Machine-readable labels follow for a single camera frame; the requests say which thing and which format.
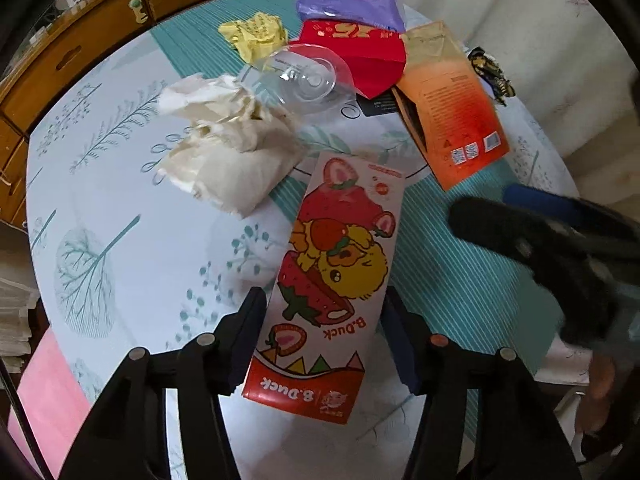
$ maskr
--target colorful triangle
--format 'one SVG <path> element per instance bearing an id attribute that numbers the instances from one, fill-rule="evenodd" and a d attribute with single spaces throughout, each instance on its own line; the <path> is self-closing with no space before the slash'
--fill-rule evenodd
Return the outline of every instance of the colorful triangle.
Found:
<path id="1" fill-rule="evenodd" d="M 268 362 L 276 364 L 277 351 L 277 348 L 269 348 L 267 350 L 264 350 L 263 352 L 260 352 L 260 354 L 262 354 L 262 357 L 267 359 Z"/>
<path id="2" fill-rule="evenodd" d="M 316 362 L 314 363 L 314 365 L 311 367 L 311 370 L 309 370 L 309 375 L 320 374 L 322 372 L 327 372 L 329 370 L 331 370 L 331 367 L 324 360 L 324 357 L 322 357 L 322 354 L 320 354 L 318 359 L 316 359 Z"/>
<path id="3" fill-rule="evenodd" d="M 360 356 L 357 352 L 354 352 L 347 363 L 347 368 L 352 368 L 353 370 L 361 370 L 364 371 L 364 366 L 362 365 L 362 361 L 360 360 Z"/>
<path id="4" fill-rule="evenodd" d="M 296 359 L 289 366 L 287 366 L 285 370 L 287 372 L 293 372 L 295 374 L 306 375 L 304 358 L 301 357 L 299 359 Z"/>

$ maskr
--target clear plastic lid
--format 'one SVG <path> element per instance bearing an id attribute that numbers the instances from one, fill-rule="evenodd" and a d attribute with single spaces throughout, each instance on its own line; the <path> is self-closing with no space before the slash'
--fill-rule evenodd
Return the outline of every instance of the clear plastic lid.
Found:
<path id="1" fill-rule="evenodd" d="M 259 82 L 289 112 L 311 114 L 355 99 L 349 67 L 324 46 L 290 44 L 254 66 Z"/>

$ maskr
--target red envelope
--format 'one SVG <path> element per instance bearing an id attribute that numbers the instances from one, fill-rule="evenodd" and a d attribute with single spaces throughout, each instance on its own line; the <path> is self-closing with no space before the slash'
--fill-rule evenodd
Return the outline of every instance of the red envelope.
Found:
<path id="1" fill-rule="evenodd" d="M 300 38 L 291 43 L 310 43 L 333 50 L 347 63 L 358 93 L 368 99 L 395 85 L 406 63 L 404 43 L 397 32 L 357 23 L 308 20 Z"/>

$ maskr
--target b.duck box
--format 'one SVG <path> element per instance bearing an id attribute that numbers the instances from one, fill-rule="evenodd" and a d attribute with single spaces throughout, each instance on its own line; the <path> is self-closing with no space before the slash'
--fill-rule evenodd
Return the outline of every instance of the b.duck box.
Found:
<path id="1" fill-rule="evenodd" d="M 242 394 L 345 424 L 393 259 L 402 174 L 322 153 L 306 190 Z"/>

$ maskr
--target round table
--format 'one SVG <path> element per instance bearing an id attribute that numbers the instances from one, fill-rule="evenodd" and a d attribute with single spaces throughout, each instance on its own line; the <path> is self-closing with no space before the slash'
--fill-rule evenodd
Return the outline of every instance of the round table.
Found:
<path id="1" fill-rule="evenodd" d="M 519 179 L 576 194 L 566 168 L 517 99 L 497 106 L 511 153 L 442 192 L 395 113 L 366 117 L 357 102 L 308 118 L 299 131 L 308 156 L 256 211 L 238 219 L 163 181 L 154 168 L 184 135 L 179 118 L 158 116 L 162 87 L 191 73 L 241 73 L 253 83 L 218 25 L 257 10 L 300 30 L 292 0 L 214 0 L 131 41 L 82 78 L 31 135 L 27 213 L 31 251 L 60 348 L 93 402 L 133 346 L 181 348 L 212 332 L 253 285 L 270 290 L 292 220 L 320 151 L 360 155 L 405 173 L 390 283 L 407 307 L 462 346 L 494 352 L 510 345 L 535 370 L 559 309 L 521 266 L 455 240 L 450 202 L 464 194 L 500 200 Z M 407 9 L 408 25 L 425 22 Z M 423 400 L 396 375 L 379 332 L 346 426 L 310 420 L 243 399 L 221 399 L 245 479 L 289 474 L 399 478 Z M 468 422 L 476 416 L 470 397 Z M 174 478 L 186 478 L 175 395 L 168 396 Z"/>

